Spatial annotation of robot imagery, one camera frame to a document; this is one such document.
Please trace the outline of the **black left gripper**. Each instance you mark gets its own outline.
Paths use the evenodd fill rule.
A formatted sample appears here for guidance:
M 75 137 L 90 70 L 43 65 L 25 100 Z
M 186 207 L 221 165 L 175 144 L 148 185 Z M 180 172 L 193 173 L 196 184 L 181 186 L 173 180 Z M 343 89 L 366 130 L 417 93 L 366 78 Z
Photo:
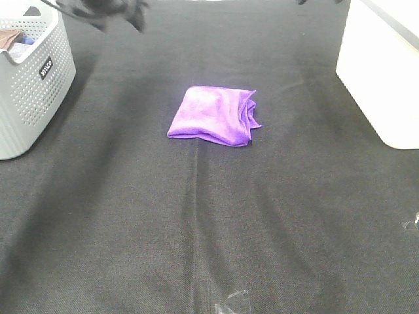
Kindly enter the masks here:
M 126 21 L 138 32 L 143 32 L 145 10 L 149 8 L 148 2 L 142 0 L 56 1 L 56 4 L 62 12 L 100 31 L 106 30 L 108 18 L 126 15 Z

